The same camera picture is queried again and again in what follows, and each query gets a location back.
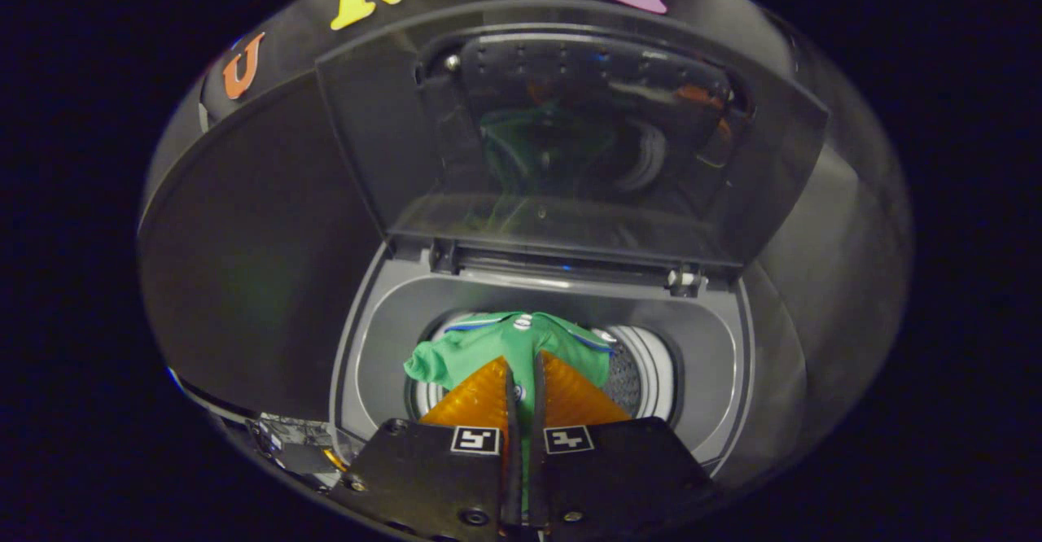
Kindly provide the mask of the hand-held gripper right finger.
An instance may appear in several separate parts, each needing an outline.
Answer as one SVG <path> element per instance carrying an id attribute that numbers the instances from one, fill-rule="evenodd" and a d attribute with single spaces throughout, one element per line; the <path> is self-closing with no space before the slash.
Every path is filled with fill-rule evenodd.
<path id="1" fill-rule="evenodd" d="M 529 524 L 547 540 L 647 540 L 721 489 L 658 417 L 632 418 L 561 358 L 536 358 Z"/>

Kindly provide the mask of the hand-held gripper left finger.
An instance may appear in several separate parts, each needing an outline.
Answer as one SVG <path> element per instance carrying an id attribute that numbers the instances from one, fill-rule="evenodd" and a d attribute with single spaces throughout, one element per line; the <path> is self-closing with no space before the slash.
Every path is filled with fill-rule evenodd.
<path id="1" fill-rule="evenodd" d="M 506 540 L 522 524 L 514 379 L 497 358 L 419 420 L 390 418 L 346 469 L 346 508 L 417 540 Z"/>

